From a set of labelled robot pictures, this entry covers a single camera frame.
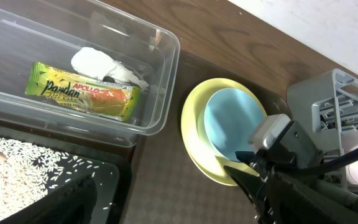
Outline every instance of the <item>black tray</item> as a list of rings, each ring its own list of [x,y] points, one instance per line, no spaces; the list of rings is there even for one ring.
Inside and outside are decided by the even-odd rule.
[[[72,168],[74,163],[68,163],[69,159],[58,162],[59,166],[65,167],[64,175],[62,174],[57,181],[53,181],[50,180],[53,174],[49,174],[46,186],[58,184],[61,187],[68,178],[73,180],[75,177],[95,172],[94,180],[98,190],[98,201],[92,212],[90,223],[119,223],[132,179],[131,167],[121,156],[3,126],[0,126],[0,137],[31,142],[38,146],[67,152],[70,154],[70,159],[73,156],[78,156],[78,159],[82,158],[85,163],[75,168]],[[93,166],[99,166],[99,168],[87,169],[86,166],[90,165],[87,161],[91,161]],[[48,189],[48,194],[56,189],[58,187]]]

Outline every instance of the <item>bowl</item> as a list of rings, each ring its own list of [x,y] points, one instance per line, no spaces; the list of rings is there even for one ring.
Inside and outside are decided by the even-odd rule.
[[[217,91],[204,111],[206,136],[216,156],[240,162],[236,151],[253,151],[249,136],[264,119],[258,103],[247,93],[225,88]]]

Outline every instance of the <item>plate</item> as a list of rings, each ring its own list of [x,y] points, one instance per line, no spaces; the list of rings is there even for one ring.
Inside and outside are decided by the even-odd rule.
[[[237,88],[244,91],[257,102],[266,116],[260,101],[245,86],[227,78],[213,78],[200,83],[188,95],[181,113],[181,134],[191,160],[203,174],[220,184],[236,186],[237,184],[224,171],[224,166],[230,166],[252,175],[258,175],[258,173],[244,163],[216,157],[211,149],[200,140],[197,132],[197,120],[201,111],[205,109],[211,96],[224,88]]]

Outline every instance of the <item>white wall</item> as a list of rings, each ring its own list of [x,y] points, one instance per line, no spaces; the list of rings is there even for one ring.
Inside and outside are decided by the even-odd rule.
[[[358,74],[358,0],[229,0]]]

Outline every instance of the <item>snack package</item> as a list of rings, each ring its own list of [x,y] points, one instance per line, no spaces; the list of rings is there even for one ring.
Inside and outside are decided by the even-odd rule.
[[[140,88],[106,83],[34,62],[26,95],[46,96],[76,110],[128,120],[140,95]]]

